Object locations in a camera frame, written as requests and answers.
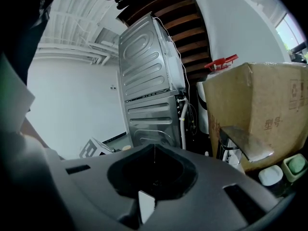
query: cardboard box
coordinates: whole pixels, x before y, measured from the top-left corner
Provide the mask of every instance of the cardboard box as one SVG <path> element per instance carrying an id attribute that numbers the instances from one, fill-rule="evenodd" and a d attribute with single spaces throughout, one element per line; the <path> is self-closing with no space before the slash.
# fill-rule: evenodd
<path id="1" fill-rule="evenodd" d="M 303 147 L 308 135 L 305 64 L 245 63 L 203 86 L 214 157 L 221 126 L 243 128 L 274 149 L 274 155 L 255 163 L 243 156 L 245 171 L 273 165 Z"/>

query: refrigerator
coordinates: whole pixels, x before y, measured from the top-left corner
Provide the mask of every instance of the refrigerator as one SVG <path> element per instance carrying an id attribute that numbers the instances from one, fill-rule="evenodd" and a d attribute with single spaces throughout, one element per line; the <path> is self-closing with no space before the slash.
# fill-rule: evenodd
<path id="1" fill-rule="evenodd" d="M 119 38 L 121 89 L 134 146 L 160 143 L 181 147 L 185 95 L 182 64 L 159 22 L 145 15 Z"/>

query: white pipe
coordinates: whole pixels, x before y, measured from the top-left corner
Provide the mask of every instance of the white pipe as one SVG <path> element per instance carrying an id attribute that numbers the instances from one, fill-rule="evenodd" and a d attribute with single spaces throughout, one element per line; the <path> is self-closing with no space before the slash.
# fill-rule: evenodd
<path id="1" fill-rule="evenodd" d="M 70 55 L 79 55 L 79 56 L 87 56 L 92 58 L 97 58 L 97 62 L 100 63 L 103 59 L 101 55 L 97 55 L 94 53 L 87 53 L 81 51 L 74 50 L 61 50 L 61 49 L 37 49 L 36 54 L 70 54 Z"/>
<path id="2" fill-rule="evenodd" d="M 92 63 L 90 59 L 83 59 L 83 58 L 76 58 L 72 56 L 34 56 L 33 60 L 40 60 L 40 59 L 69 59 L 69 60 L 76 60 L 76 61 L 84 61 L 87 63 Z"/>
<path id="3" fill-rule="evenodd" d="M 53 15 L 53 14 L 64 15 L 64 16 L 72 17 L 72 18 L 77 19 L 77 20 L 83 20 L 83 21 L 86 21 L 86 22 L 89 22 L 89 23 L 97 24 L 96 21 L 93 21 L 93 20 L 90 20 L 90 19 L 85 18 L 85 17 L 78 16 L 78 15 L 74 15 L 74 14 L 71 14 L 71 13 L 64 13 L 64 12 L 60 12 L 60 11 L 51 10 L 50 14 L 51 15 Z"/>
<path id="4" fill-rule="evenodd" d="M 85 29 L 83 29 L 83 27 L 78 23 L 78 21 L 76 19 L 74 19 L 74 21 L 77 23 L 77 25 L 80 27 L 80 29 L 82 31 L 84 31 L 85 33 L 89 33 L 88 31 L 86 31 Z"/>
<path id="5" fill-rule="evenodd" d="M 110 56 L 106 56 L 105 59 L 102 62 L 102 66 L 105 65 L 105 63 L 110 59 Z"/>
<path id="6" fill-rule="evenodd" d="M 95 46 L 97 48 L 101 48 L 101 49 L 104 49 L 104 50 L 107 50 L 107 51 L 112 51 L 114 53 L 116 53 L 118 55 L 118 50 L 112 48 L 112 47 L 109 47 L 109 46 L 105 46 L 105 45 L 102 45 L 102 44 L 97 44 L 97 43 L 93 43 L 93 42 L 88 42 L 89 45 L 91 46 Z"/>
<path id="7" fill-rule="evenodd" d="M 56 37 L 48 37 L 48 36 L 42 36 L 43 39 L 57 39 L 57 40 L 62 40 L 62 41 L 67 41 L 67 42 L 70 42 L 70 43 L 75 43 L 75 44 L 79 44 L 80 42 L 77 42 L 77 41 L 73 41 L 73 40 L 69 40 L 69 39 L 64 39 L 64 38 L 56 38 Z"/>
<path id="8" fill-rule="evenodd" d="M 182 114 L 181 114 L 181 118 L 180 118 L 180 130 L 181 130 L 181 138 L 182 138 L 182 148 L 183 150 L 186 150 L 186 138 L 185 138 L 185 125 L 184 125 L 184 121 L 185 121 L 185 116 L 187 113 L 187 107 L 188 107 L 188 100 L 185 97 L 182 100 L 178 99 L 178 102 L 180 101 L 185 101 L 183 110 L 182 110 Z"/>
<path id="9" fill-rule="evenodd" d="M 101 44 L 108 45 L 108 46 L 113 47 L 115 49 L 119 49 L 119 47 L 116 44 L 110 43 L 110 42 L 105 41 L 105 40 L 102 40 Z"/>
<path id="10" fill-rule="evenodd" d="M 57 49 L 66 49 L 66 50 L 76 50 L 76 51 L 89 52 L 89 53 L 94 53 L 94 54 L 110 57 L 110 54 L 105 53 L 103 51 L 98 51 L 98 50 L 94 50 L 90 48 L 85 48 L 85 47 L 76 46 L 76 45 L 69 45 L 69 44 L 39 43 L 38 48 L 57 48 Z"/>

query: white container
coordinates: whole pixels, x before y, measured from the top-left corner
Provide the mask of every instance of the white container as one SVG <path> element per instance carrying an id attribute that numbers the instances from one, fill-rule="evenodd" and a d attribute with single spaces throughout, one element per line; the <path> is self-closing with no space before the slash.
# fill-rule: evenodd
<path id="1" fill-rule="evenodd" d="M 277 165 L 273 165 L 259 172 L 259 179 L 263 186 L 275 185 L 282 177 L 283 172 Z"/>
<path id="2" fill-rule="evenodd" d="M 302 158 L 304 158 L 305 160 L 305 166 L 303 168 L 302 171 L 300 171 L 298 174 L 294 175 L 291 170 L 289 169 L 288 167 L 288 163 L 296 156 L 301 156 Z M 294 182 L 296 181 L 297 179 L 301 178 L 307 171 L 308 169 L 308 162 L 306 160 L 306 158 L 302 155 L 302 154 L 296 154 L 294 156 L 291 156 L 291 157 L 288 157 L 286 159 L 284 159 L 284 161 L 282 162 L 282 165 L 281 165 L 281 169 L 283 170 L 285 176 L 287 177 L 288 181 L 289 182 Z"/>

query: white cord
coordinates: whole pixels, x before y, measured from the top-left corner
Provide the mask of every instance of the white cord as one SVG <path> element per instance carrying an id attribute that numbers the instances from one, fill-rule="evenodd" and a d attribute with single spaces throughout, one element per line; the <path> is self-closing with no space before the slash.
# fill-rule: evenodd
<path id="1" fill-rule="evenodd" d="M 191 111 L 191 113 L 192 113 L 192 119 L 191 119 L 191 121 L 192 121 L 192 124 L 193 124 L 193 126 L 194 126 L 194 121 L 195 121 L 195 117 L 194 117 L 194 115 L 193 115 L 193 110 L 192 110 L 192 108 L 191 108 L 191 106 L 189 105 L 189 110 Z M 192 135 L 194 136 L 196 133 L 194 133 L 193 132 L 193 126 L 191 126 L 191 132 L 192 132 Z"/>
<path id="2" fill-rule="evenodd" d="M 167 32 L 167 34 L 168 34 L 170 40 L 171 40 L 172 43 L 174 44 L 174 47 L 175 47 L 176 51 L 177 51 L 178 54 L 180 55 L 181 64 L 182 64 L 182 67 L 183 67 L 184 70 L 185 70 L 185 76 L 186 76 L 186 80 L 187 80 L 187 84 L 188 84 L 188 102 L 190 102 L 190 99 L 191 99 L 191 96 L 190 96 L 190 89 L 191 89 L 191 86 L 190 86 L 190 84 L 189 84 L 189 82 L 188 82 L 188 79 L 187 79 L 186 68 L 185 68 L 184 64 L 182 63 L 182 56 L 181 56 L 181 53 L 179 53 L 179 51 L 178 51 L 178 49 L 177 49 L 177 46 L 175 45 L 175 42 L 173 42 L 173 40 L 172 40 L 172 38 L 171 38 L 171 36 L 170 36 L 168 30 L 164 27 L 164 24 L 163 24 L 163 22 L 161 21 L 161 19 L 159 19 L 158 17 L 154 17 L 154 19 L 158 19 L 158 20 L 160 21 L 161 25 L 162 25 L 163 28 L 166 30 L 166 32 Z"/>
<path id="3" fill-rule="evenodd" d="M 194 111 L 195 111 L 195 113 L 196 113 L 196 132 L 193 134 L 193 135 L 196 135 L 196 134 L 197 134 L 197 131 L 198 131 L 198 121 L 197 121 L 198 116 L 197 116 L 197 111 L 196 111 L 195 107 L 194 107 L 191 103 L 189 104 L 189 106 L 192 106 L 193 109 L 194 109 Z"/>
<path id="4" fill-rule="evenodd" d="M 190 105 L 188 107 L 189 107 L 189 111 L 190 111 L 190 115 L 191 115 L 191 120 L 194 121 L 192 108 L 190 107 Z"/>

